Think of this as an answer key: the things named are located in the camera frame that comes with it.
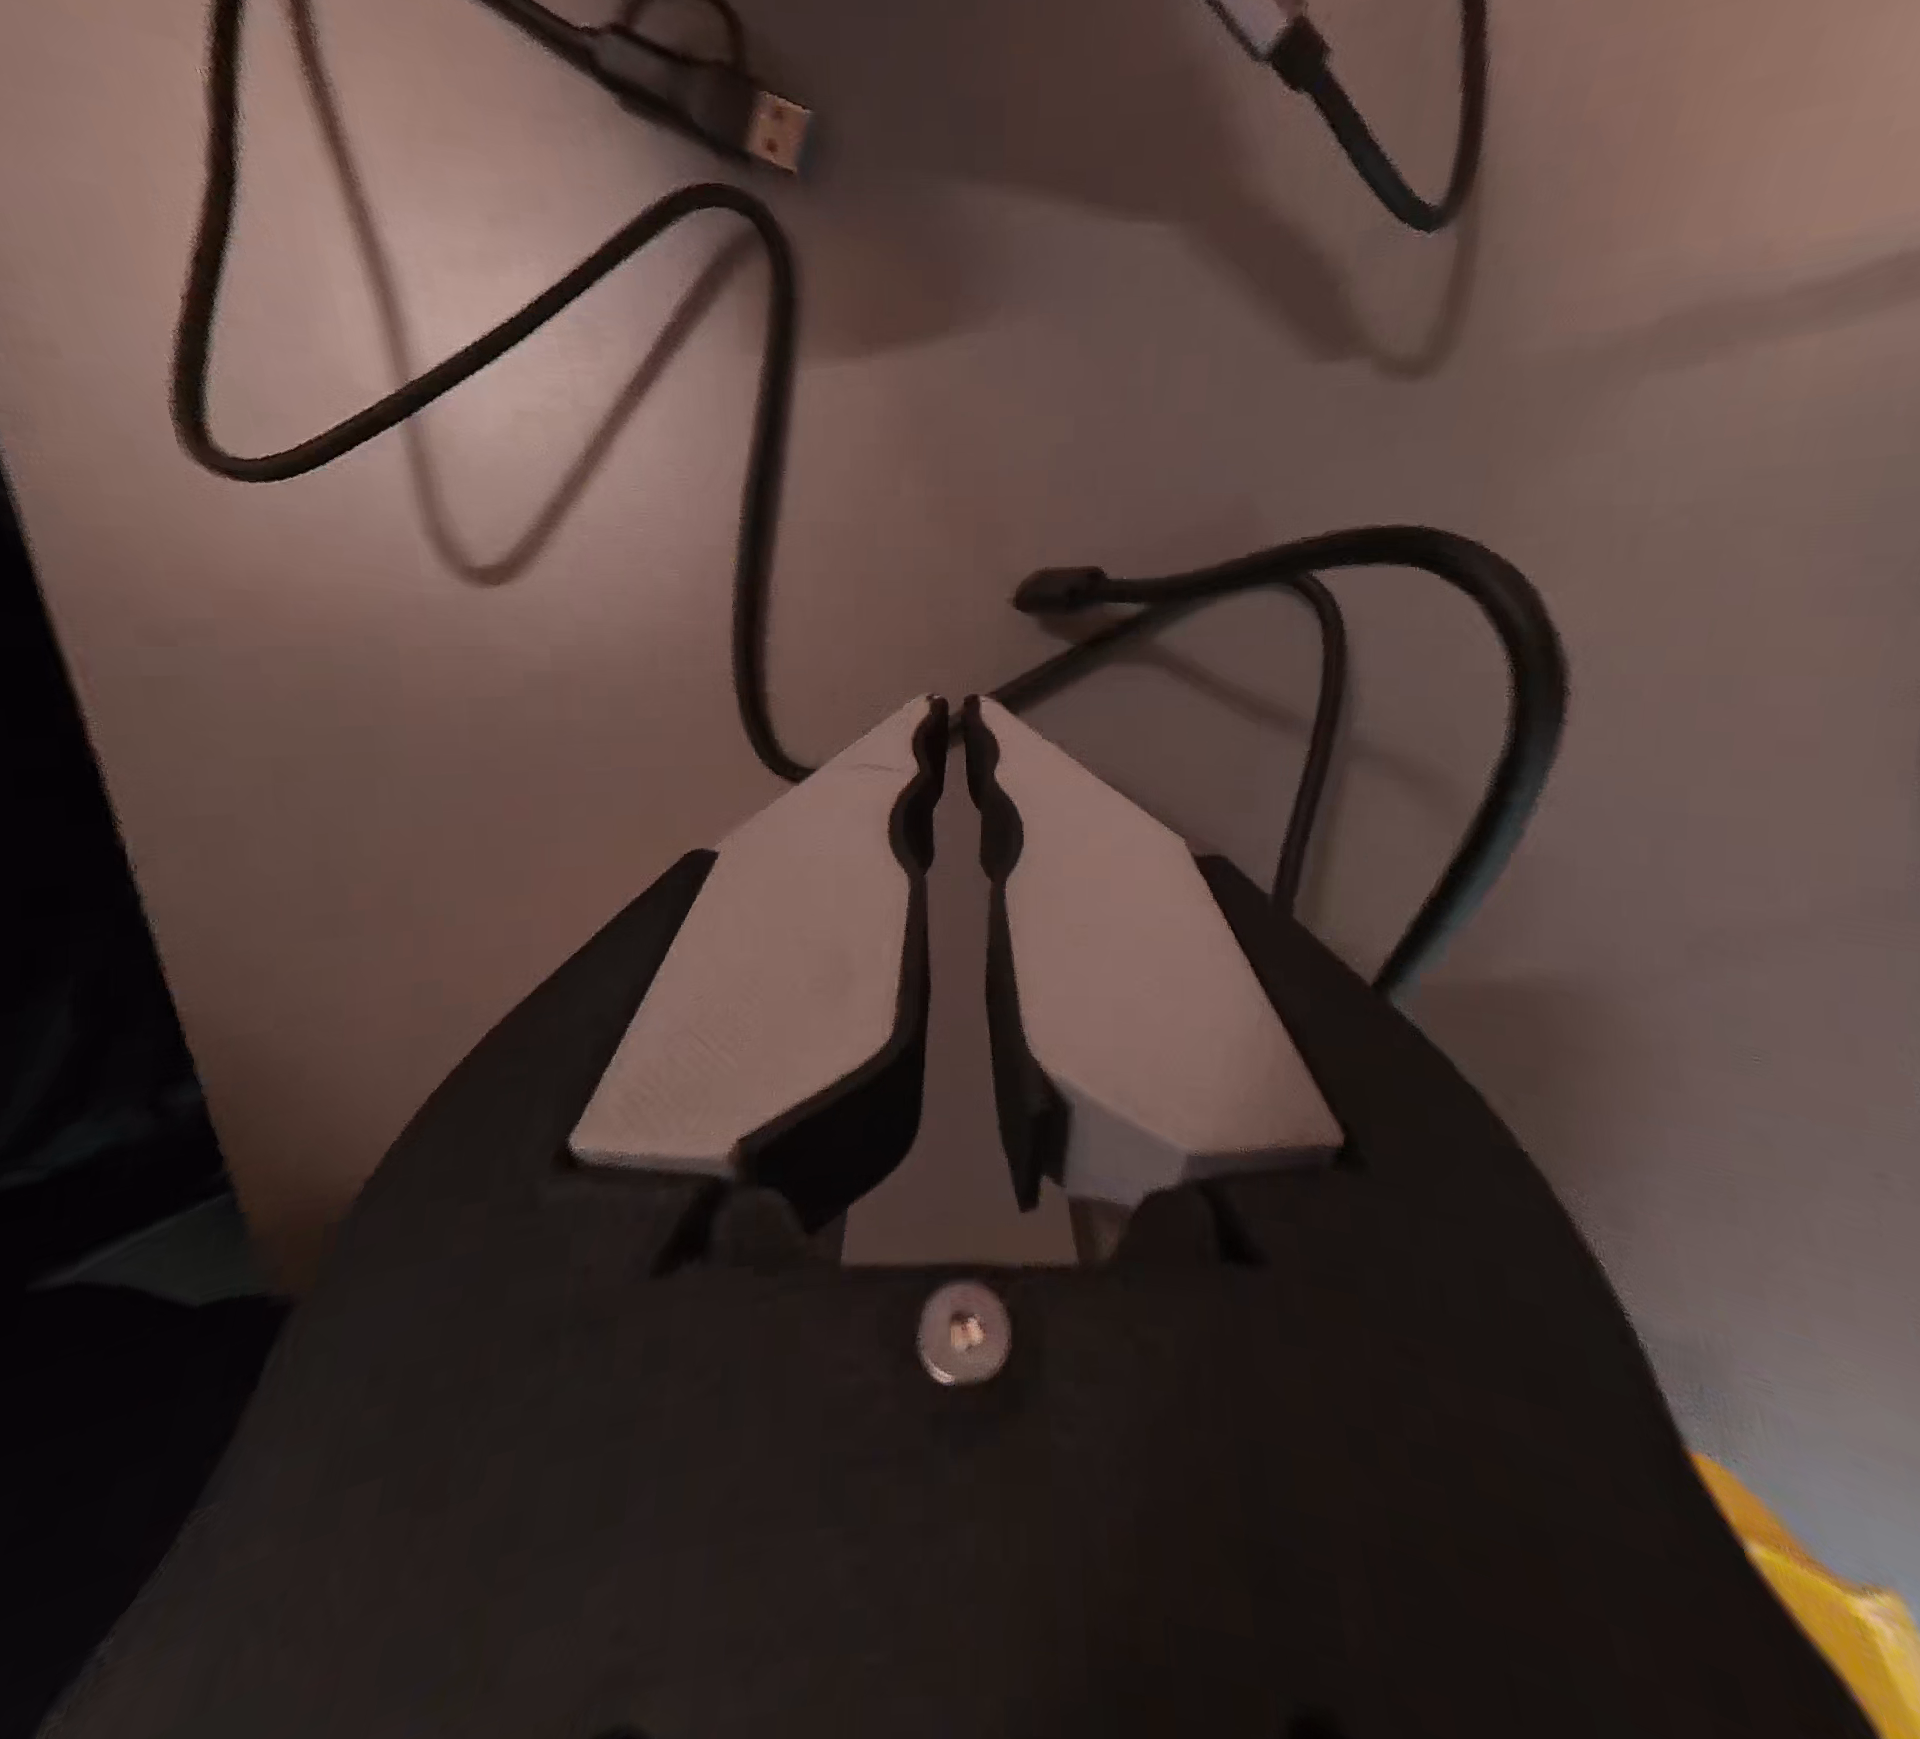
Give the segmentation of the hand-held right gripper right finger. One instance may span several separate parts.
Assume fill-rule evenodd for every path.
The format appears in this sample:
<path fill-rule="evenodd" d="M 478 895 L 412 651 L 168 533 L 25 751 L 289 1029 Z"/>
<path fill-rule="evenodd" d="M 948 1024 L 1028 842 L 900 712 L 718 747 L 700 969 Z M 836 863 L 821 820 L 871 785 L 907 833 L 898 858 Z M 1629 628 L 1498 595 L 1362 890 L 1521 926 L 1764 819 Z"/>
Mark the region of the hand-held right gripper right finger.
<path fill-rule="evenodd" d="M 1341 1128 L 1187 842 L 1002 701 L 962 713 L 1014 1197 L 1137 1206 L 1320 1165 Z"/>

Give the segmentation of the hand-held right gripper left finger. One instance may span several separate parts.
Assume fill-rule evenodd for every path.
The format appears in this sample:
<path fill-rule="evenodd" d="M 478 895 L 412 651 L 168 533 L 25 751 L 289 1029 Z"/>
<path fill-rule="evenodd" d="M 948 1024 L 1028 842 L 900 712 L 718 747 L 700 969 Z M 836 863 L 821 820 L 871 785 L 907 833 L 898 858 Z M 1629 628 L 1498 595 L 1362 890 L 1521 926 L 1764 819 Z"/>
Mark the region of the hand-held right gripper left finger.
<path fill-rule="evenodd" d="M 707 854 L 575 1161 L 877 1185 L 921 1122 L 946 701 L 918 695 Z"/>

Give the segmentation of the yellow plastic bin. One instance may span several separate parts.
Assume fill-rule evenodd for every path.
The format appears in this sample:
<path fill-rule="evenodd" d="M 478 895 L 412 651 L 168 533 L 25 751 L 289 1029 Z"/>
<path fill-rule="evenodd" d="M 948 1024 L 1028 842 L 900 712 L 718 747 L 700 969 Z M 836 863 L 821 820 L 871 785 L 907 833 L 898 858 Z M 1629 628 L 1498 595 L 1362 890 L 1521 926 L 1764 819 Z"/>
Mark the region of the yellow plastic bin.
<path fill-rule="evenodd" d="M 1875 1733 L 1918 1736 L 1918 1629 L 1905 1602 L 1829 1570 L 1732 1469 L 1698 1452 L 1691 1458 L 1750 1563 Z"/>

